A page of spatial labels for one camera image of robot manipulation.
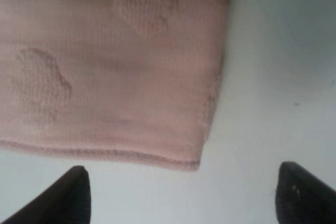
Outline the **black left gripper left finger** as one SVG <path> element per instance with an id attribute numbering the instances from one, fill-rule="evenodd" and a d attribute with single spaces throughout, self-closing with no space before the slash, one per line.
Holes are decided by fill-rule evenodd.
<path id="1" fill-rule="evenodd" d="M 90 223 L 89 173 L 74 166 L 3 223 Z"/>

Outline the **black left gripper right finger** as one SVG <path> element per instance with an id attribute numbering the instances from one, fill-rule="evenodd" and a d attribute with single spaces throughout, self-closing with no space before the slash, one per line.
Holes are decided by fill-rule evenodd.
<path id="1" fill-rule="evenodd" d="M 335 223 L 335 190 L 299 164 L 283 162 L 275 209 L 279 223 Z"/>

